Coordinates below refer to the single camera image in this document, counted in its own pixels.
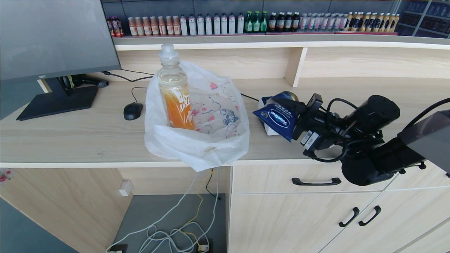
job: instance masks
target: drawer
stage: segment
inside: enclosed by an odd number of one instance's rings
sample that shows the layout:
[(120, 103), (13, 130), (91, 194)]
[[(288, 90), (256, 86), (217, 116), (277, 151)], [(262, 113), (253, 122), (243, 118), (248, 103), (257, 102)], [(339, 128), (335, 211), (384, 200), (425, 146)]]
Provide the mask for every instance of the drawer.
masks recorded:
[(446, 176), (445, 171), (430, 161), (426, 161), (425, 165), (427, 167), (423, 170), (418, 167), (406, 168), (406, 173), (398, 175), (386, 189), (397, 190), (450, 186), (450, 178)]
[[(292, 178), (313, 185), (295, 185)], [(332, 178), (341, 181), (335, 185)], [(358, 186), (344, 178), (341, 163), (312, 163), (299, 165), (258, 165), (233, 167), (235, 193), (295, 193), (383, 190), (390, 180), (368, 186)]]

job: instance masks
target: vaseline package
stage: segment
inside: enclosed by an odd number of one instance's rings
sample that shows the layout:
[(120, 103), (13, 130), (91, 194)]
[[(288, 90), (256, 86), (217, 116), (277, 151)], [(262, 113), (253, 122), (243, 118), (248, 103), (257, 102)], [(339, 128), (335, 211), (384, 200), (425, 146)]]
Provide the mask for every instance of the vaseline package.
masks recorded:
[[(283, 91), (272, 98), (286, 98), (298, 101), (297, 96), (290, 91)], [(288, 109), (271, 98), (265, 106), (253, 112), (265, 124), (272, 128), (275, 132), (286, 138), (289, 142), (292, 140), (292, 132), (294, 131), (297, 113)]]

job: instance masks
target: black device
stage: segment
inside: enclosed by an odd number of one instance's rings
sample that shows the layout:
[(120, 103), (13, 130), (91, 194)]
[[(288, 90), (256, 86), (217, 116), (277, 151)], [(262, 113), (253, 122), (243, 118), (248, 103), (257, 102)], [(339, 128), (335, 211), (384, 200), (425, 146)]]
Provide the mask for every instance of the black device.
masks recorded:
[(135, 120), (140, 117), (143, 107), (144, 105), (137, 102), (127, 104), (123, 109), (123, 117), (126, 120)]
[[(308, 104), (284, 98), (273, 100), (298, 113), (292, 138), (297, 140), (307, 131), (301, 140), (305, 146), (303, 154), (325, 163), (341, 161), (343, 175), (353, 184), (365, 186), (384, 181), (396, 172), (404, 174), (408, 167), (425, 169), (424, 161), (428, 159), (450, 172), (446, 152), (450, 144), (450, 110), (436, 112), (416, 123), (433, 108), (450, 102), (450, 98), (430, 106), (385, 144), (381, 129), (400, 116), (400, 109), (383, 96), (370, 96), (359, 107), (344, 99), (333, 99), (322, 111), (319, 94), (314, 94)], [(330, 112), (335, 101), (347, 103), (355, 110), (341, 118)], [(341, 146), (342, 154), (333, 159), (316, 157), (314, 151), (332, 145)]]

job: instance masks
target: cabinet door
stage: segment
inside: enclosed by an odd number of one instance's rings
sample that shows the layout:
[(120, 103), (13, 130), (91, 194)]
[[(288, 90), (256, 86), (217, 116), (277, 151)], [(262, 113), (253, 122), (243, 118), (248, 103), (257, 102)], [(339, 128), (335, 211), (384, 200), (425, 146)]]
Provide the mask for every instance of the cabinet door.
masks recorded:
[(233, 194), (228, 252), (317, 253), (377, 195)]
[(113, 243), (132, 195), (121, 196), (116, 168), (14, 169), (1, 197), (81, 253)]
[[(385, 191), (321, 253), (394, 252), (448, 218), (450, 188)], [(381, 212), (375, 215), (375, 207)]]

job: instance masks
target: white plastic bag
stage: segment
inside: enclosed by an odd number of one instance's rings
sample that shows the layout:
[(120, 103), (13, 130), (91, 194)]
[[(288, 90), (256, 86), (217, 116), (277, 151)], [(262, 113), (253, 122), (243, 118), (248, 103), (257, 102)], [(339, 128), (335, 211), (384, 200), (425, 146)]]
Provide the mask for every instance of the white plastic bag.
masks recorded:
[(145, 99), (145, 146), (162, 158), (180, 159), (195, 171), (231, 164), (248, 152), (250, 128), (239, 90), (220, 77), (186, 61), (196, 130), (167, 126), (158, 79), (152, 78)]

